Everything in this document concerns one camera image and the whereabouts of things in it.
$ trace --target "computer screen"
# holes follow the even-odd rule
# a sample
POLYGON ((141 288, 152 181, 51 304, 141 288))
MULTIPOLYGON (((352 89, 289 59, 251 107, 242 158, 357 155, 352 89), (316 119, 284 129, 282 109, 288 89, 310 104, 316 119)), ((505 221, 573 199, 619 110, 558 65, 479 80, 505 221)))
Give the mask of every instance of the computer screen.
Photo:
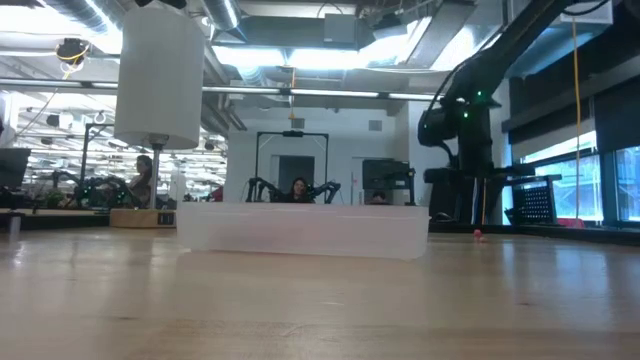
POLYGON ((362 188, 364 190, 401 190, 409 188, 409 163, 396 160, 364 160, 362 188))
POLYGON ((19 188, 31 149, 0 149, 0 186, 19 188))

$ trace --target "white cylinder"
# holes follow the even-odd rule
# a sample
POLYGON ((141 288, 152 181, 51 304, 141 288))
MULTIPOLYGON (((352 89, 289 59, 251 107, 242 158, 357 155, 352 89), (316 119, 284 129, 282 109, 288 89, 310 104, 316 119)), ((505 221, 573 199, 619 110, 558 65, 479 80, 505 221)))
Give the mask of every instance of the white cylinder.
POLYGON ((140 8, 127 12, 120 56, 114 136, 165 149, 198 146, 204 34, 186 16, 140 8))

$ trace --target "translucent container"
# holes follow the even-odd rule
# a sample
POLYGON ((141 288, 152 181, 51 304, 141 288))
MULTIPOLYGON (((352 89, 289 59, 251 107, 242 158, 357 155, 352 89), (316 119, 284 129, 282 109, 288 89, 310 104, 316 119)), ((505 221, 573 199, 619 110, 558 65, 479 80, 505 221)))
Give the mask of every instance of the translucent container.
POLYGON ((180 203, 178 241, 192 250, 415 259, 429 211, 416 206, 180 203))

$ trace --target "dark hair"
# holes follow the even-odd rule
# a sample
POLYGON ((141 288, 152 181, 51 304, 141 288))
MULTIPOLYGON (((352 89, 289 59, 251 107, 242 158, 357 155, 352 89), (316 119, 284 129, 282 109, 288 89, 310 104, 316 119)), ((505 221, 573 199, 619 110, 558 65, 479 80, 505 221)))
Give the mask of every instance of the dark hair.
POLYGON ((375 198, 375 197, 379 197, 382 200, 387 200, 387 194, 385 194, 383 191, 374 192, 371 198, 375 198))
POLYGON ((148 157, 147 155, 140 155, 136 158, 136 162, 138 161, 142 161, 144 163, 144 166, 147 167, 147 170, 144 172, 144 174, 142 174, 142 179, 140 179, 140 181, 138 181, 133 186, 134 189, 148 186, 149 180, 151 180, 151 176, 152 176, 153 161, 151 160, 151 158, 148 157))
POLYGON ((309 188, 309 183, 302 176, 296 178, 295 180, 293 180, 293 182, 291 183, 291 191, 290 191, 290 193, 293 195, 293 188, 296 186, 296 183, 298 181, 302 181, 302 183, 304 184, 304 192, 306 194, 307 193, 307 189, 309 188))

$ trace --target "light fixture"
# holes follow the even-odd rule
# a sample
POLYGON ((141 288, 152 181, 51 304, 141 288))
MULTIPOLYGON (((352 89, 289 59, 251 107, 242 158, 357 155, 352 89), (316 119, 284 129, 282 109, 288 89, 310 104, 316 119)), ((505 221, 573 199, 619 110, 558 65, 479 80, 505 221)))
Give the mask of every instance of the light fixture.
POLYGON ((308 70, 348 70, 365 67, 358 52, 333 49, 296 49, 289 58, 293 67, 308 70))
POLYGON ((284 56, 278 49, 214 46, 213 51, 222 64, 236 67, 281 66, 285 64, 284 56))
POLYGON ((242 87, 242 86, 203 86, 202 92, 226 93, 226 94, 278 95, 280 94, 280 89, 252 88, 252 87, 242 87))
POLYGON ((292 95, 315 95, 315 96, 340 96, 354 98, 378 97, 377 92, 372 91, 340 91, 340 90, 311 90, 311 89, 291 89, 292 95))
POLYGON ((390 93, 389 99, 392 100, 408 100, 408 101, 433 101, 433 94, 402 94, 390 93))
POLYGON ((117 147, 129 147, 129 144, 127 144, 126 142, 124 142, 122 140, 118 140, 116 138, 107 140, 107 143, 112 144, 112 145, 117 146, 117 147))

